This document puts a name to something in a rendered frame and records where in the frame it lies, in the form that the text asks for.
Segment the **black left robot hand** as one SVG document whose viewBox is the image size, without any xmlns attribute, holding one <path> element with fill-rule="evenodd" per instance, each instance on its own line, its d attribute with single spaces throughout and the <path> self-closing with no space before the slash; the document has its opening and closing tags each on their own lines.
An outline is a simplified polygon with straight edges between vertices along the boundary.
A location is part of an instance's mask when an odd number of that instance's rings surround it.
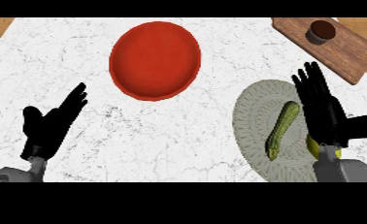
<svg viewBox="0 0 367 224">
<path fill-rule="evenodd" d="M 26 136 L 21 154 L 23 160 L 28 160 L 31 157 L 49 160 L 55 156 L 71 124 L 87 104 L 84 89 L 86 84 L 81 82 L 68 94 L 65 101 L 46 114 L 34 106 L 23 108 L 22 131 Z"/>
</svg>

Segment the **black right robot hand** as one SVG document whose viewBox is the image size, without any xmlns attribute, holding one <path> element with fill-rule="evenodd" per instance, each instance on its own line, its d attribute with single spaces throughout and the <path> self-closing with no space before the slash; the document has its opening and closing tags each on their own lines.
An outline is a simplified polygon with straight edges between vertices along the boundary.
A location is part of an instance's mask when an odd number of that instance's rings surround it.
<svg viewBox="0 0 367 224">
<path fill-rule="evenodd" d="M 348 147 L 348 141 L 367 138 L 367 115 L 346 117 L 339 99 L 331 95 L 315 62 L 305 62 L 291 75 L 302 103 L 311 139 L 319 144 Z"/>
</svg>

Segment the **green squash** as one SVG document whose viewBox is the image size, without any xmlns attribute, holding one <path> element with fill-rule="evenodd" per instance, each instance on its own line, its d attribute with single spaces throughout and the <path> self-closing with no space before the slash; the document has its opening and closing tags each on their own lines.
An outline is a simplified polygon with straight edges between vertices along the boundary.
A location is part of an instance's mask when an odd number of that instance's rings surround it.
<svg viewBox="0 0 367 224">
<path fill-rule="evenodd" d="M 265 152 L 271 161 L 274 161 L 278 157 L 281 140 L 297 115 L 299 104 L 294 101 L 288 101 L 281 109 L 277 122 L 265 142 Z"/>
</svg>

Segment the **yellow squash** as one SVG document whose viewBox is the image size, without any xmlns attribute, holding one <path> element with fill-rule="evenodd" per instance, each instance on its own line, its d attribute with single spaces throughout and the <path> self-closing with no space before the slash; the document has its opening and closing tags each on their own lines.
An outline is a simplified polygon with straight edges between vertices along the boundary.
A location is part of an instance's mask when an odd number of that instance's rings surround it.
<svg viewBox="0 0 367 224">
<path fill-rule="evenodd" d="M 318 160 L 318 143 L 312 140 L 309 134 L 306 135 L 305 143 L 306 143 L 306 148 L 308 148 L 311 155 Z M 336 157 L 342 158 L 342 150 L 340 149 L 336 150 Z"/>
</svg>

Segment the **grey round woven placemat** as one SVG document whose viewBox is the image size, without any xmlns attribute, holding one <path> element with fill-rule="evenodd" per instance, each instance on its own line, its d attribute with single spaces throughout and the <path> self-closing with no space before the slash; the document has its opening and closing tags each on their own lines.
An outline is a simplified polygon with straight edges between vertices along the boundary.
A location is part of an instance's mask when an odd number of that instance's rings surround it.
<svg viewBox="0 0 367 224">
<path fill-rule="evenodd" d="M 300 104 L 296 87 L 282 80 L 260 80 L 242 90 L 232 112 L 235 141 L 253 170 L 266 181 L 315 182 L 315 158 L 306 148 L 302 112 L 282 136 L 274 161 L 265 152 L 265 141 L 288 101 Z"/>
</svg>

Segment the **red bowl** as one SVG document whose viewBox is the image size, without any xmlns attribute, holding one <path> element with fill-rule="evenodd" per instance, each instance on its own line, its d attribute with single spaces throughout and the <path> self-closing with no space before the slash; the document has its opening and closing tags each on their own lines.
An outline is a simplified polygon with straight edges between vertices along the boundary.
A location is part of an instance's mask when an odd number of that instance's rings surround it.
<svg viewBox="0 0 367 224">
<path fill-rule="evenodd" d="M 166 21 L 145 22 L 118 38 L 109 74 L 120 91 L 140 101 L 176 96 L 201 68 L 201 49 L 191 32 Z"/>
</svg>

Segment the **brown wooden cutting board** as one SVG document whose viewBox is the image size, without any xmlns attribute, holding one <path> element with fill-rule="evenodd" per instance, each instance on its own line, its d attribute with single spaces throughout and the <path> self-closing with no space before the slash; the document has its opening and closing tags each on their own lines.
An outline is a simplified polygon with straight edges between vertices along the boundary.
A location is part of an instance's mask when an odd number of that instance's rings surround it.
<svg viewBox="0 0 367 224">
<path fill-rule="evenodd" d="M 315 20 L 327 21 L 336 28 L 336 37 L 322 45 L 306 40 Z M 330 17 L 272 17 L 272 27 L 343 80 L 356 85 L 367 73 L 367 39 Z"/>
</svg>

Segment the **dark brown cup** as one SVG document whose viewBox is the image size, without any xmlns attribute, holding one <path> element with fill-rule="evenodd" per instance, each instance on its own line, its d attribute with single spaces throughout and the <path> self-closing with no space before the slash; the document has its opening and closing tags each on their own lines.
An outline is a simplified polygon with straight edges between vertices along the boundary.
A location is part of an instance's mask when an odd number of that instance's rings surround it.
<svg viewBox="0 0 367 224">
<path fill-rule="evenodd" d="M 325 20 L 315 20 L 305 33 L 305 38 L 314 45 L 322 45 L 336 37 L 336 27 Z"/>
</svg>

